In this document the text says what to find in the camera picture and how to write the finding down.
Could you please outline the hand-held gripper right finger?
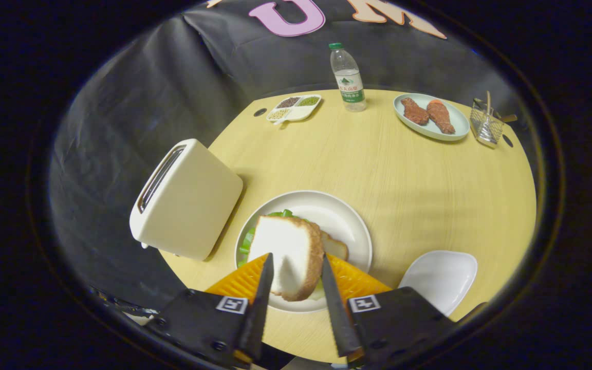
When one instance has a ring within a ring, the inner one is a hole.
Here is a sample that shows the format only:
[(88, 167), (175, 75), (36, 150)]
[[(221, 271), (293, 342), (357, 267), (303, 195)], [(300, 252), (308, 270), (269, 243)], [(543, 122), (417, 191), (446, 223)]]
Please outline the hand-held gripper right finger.
[(390, 289), (334, 255), (323, 258), (322, 283), (338, 355), (350, 367), (413, 367), (456, 328), (413, 288)]

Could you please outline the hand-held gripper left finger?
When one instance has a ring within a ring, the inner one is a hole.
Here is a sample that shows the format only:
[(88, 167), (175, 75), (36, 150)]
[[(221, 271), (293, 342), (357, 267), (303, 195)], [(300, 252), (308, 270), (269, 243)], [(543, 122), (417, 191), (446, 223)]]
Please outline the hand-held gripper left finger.
[(186, 289), (148, 321), (148, 331), (195, 358), (249, 368), (261, 357), (273, 254), (231, 272), (204, 292)]

